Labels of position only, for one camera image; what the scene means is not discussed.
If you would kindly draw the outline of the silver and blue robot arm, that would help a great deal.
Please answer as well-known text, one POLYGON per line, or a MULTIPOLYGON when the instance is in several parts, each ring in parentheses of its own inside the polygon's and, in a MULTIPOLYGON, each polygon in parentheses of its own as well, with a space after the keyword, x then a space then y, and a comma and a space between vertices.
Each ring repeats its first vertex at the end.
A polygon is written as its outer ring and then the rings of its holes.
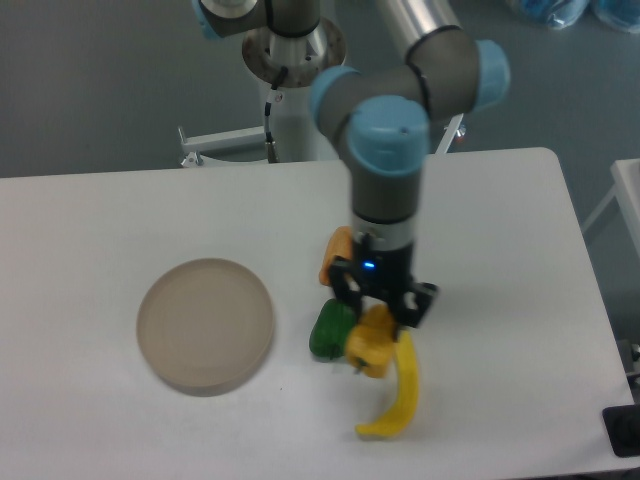
POLYGON ((353 254, 328 267, 335 298, 360 314, 382 301, 398 328, 418 326, 438 289, 411 272, 429 127, 500 102, 504 50, 476 40, 445 1, 382 1, 403 64, 364 75, 336 58, 316 1, 196 1, 204 36, 243 34, 243 55, 273 89, 306 87, 318 130, 351 175, 353 254))

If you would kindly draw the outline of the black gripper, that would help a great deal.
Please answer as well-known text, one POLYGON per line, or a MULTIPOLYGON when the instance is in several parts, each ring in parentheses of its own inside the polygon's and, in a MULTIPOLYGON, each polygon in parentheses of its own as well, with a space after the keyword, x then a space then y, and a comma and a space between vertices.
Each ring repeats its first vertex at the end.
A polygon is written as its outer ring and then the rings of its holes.
POLYGON ((377 238, 358 232, 352 241, 353 258, 336 256, 329 264, 329 284, 336 300, 346 305, 357 320, 363 313, 363 297, 388 305, 395 322, 393 338, 406 328, 417 328, 439 294, 439 287, 413 282, 414 243, 380 250, 377 238))

